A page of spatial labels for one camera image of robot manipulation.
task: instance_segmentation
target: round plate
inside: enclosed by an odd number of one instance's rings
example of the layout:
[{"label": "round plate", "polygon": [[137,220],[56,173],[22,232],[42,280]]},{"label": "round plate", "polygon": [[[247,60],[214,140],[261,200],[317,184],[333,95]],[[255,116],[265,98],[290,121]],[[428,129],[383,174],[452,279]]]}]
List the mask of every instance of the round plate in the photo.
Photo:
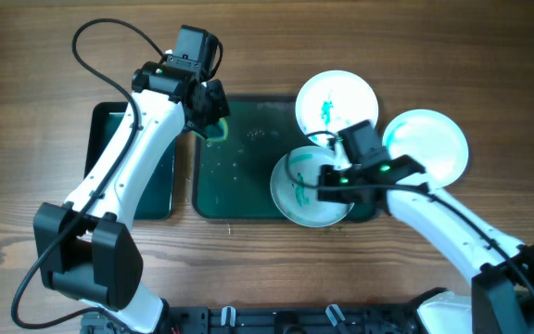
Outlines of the round plate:
[{"label": "round plate", "polygon": [[[321,165],[333,164],[333,158],[333,151],[327,148],[296,148],[290,152],[290,170],[300,181],[316,185]],[[275,165],[270,188],[275,206],[289,220],[308,227],[324,227],[340,221],[350,212],[353,203],[319,201],[315,189],[293,183],[287,177],[285,164],[286,156]]]},{"label": "round plate", "polygon": [[382,144],[393,159],[406,154],[423,164],[439,186],[458,179],[469,161],[463,131],[450,118],[433,110],[403,112],[388,125]]},{"label": "round plate", "polygon": [[[378,101],[370,85],[347,71],[326,71],[302,86],[296,99],[296,120],[304,134],[327,130],[336,133],[348,126],[378,120]],[[326,147],[327,135],[311,141]]]}]

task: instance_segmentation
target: green object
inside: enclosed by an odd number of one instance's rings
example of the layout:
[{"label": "green object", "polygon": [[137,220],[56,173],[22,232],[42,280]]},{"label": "green object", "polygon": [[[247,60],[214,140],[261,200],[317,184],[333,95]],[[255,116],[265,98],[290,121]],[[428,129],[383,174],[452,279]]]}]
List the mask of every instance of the green object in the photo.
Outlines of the green object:
[{"label": "green object", "polygon": [[[292,149],[314,145],[298,127],[296,96],[228,96],[228,101],[227,140],[197,138],[193,207],[206,219],[285,219],[269,188],[273,168]],[[297,200],[305,203],[297,191]],[[346,220],[376,215],[374,203],[357,204]]]},{"label": "green object", "polygon": [[[119,128],[126,109],[127,102],[103,102],[94,108],[84,176],[94,168],[110,138]],[[139,200],[134,219],[161,220],[170,216],[175,148],[176,144],[172,142],[159,159],[156,170]]]}]

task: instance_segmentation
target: wood grain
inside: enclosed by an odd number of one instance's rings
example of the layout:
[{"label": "wood grain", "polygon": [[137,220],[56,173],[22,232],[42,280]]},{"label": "wood grain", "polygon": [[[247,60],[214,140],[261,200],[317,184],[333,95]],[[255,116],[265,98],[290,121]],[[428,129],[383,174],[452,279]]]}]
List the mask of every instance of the wood grain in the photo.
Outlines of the wood grain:
[{"label": "wood grain", "polygon": [[[467,135],[472,159],[450,191],[503,231],[534,242],[534,4],[416,1],[0,8],[0,332],[20,332],[9,304],[36,258],[32,217],[83,175],[91,112],[118,93],[72,58],[89,19],[125,19],[172,47],[181,24],[220,37],[229,93],[296,93],[320,71],[362,76],[382,100],[380,125],[439,110]],[[122,27],[91,28],[83,58],[128,88],[157,56]],[[178,139],[174,214],[136,222],[144,281],[172,305],[400,302],[468,287],[406,225],[381,217],[329,232],[290,223],[208,224],[190,207],[192,137]],[[28,320],[81,307],[35,280]],[[72,321],[46,332],[76,332]]]}]

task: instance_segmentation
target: wooden tabletop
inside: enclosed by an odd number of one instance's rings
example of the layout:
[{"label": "wooden tabletop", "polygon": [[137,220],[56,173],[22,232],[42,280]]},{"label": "wooden tabletop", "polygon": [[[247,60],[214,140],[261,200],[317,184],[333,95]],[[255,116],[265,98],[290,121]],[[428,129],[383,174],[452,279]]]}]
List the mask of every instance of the wooden tabletop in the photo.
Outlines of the wooden tabletop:
[{"label": "wooden tabletop", "polygon": [[[171,48],[181,24],[216,34],[228,93],[297,93],[314,74],[362,76],[379,125],[434,109],[464,130],[471,160],[449,187],[491,224],[534,242],[534,5],[527,1],[65,6],[0,8],[0,333],[36,259],[32,218],[83,177],[92,109],[122,100],[73,59],[89,19],[125,19]],[[129,88],[154,50],[120,26],[88,29],[83,58]],[[404,302],[434,287],[468,293],[457,271],[407,225],[380,217],[332,230],[291,223],[209,224],[190,205],[192,136],[178,138],[172,217],[135,222],[144,282],[174,306]],[[34,279],[21,316],[82,307]],[[70,321],[45,332],[77,332]]]}]

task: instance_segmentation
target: black tray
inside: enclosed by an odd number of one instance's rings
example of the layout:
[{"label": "black tray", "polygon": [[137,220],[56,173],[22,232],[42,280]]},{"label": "black tray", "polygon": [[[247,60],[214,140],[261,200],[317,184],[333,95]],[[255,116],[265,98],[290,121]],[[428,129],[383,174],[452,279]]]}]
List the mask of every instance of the black tray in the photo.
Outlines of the black tray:
[{"label": "black tray", "polygon": [[[227,140],[197,139],[192,204],[206,219],[285,219],[271,196],[275,164],[289,151],[314,145],[296,121],[296,96],[228,96]],[[353,222],[374,218],[374,205],[355,205]]]},{"label": "black tray", "polygon": [[[102,102],[94,108],[84,177],[94,168],[110,138],[117,131],[126,109],[127,102]],[[172,142],[159,159],[156,170],[139,200],[134,219],[162,220],[170,216],[175,149],[176,144]]]}]

